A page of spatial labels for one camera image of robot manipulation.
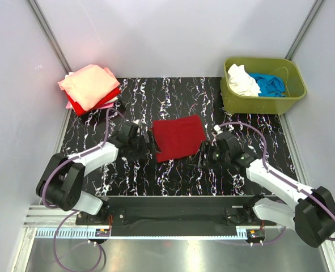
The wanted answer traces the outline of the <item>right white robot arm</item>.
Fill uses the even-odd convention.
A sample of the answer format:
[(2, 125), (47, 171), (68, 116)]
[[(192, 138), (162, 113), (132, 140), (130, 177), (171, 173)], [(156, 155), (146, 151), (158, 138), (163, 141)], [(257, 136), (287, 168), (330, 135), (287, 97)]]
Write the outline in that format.
[(226, 167), (245, 175), (280, 199), (259, 196), (243, 210), (248, 224), (261, 220), (278, 223), (296, 232), (307, 245), (317, 248), (335, 240), (335, 201), (331, 192), (316, 189), (284, 175), (251, 151), (244, 151), (229, 132), (218, 133), (214, 142), (203, 141), (197, 152), (200, 167)]

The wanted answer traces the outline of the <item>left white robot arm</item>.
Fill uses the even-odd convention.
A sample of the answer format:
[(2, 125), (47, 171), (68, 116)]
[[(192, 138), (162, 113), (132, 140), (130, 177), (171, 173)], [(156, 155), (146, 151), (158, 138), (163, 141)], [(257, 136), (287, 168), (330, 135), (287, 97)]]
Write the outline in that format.
[(103, 224), (111, 217), (108, 203), (83, 191), (84, 178), (117, 158), (139, 160), (160, 152), (151, 129), (144, 135), (139, 120), (124, 121), (119, 131), (86, 151), (69, 156), (54, 154), (36, 187), (36, 194), (50, 209), (79, 211), (95, 224)]

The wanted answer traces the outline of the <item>dark red t-shirt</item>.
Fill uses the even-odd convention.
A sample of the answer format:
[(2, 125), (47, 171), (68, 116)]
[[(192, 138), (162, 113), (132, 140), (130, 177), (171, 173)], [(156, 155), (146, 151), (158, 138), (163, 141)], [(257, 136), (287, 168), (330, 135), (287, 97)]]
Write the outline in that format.
[(152, 132), (161, 150), (156, 154), (159, 163), (195, 155), (201, 142), (206, 140), (204, 127), (198, 115), (154, 121)]

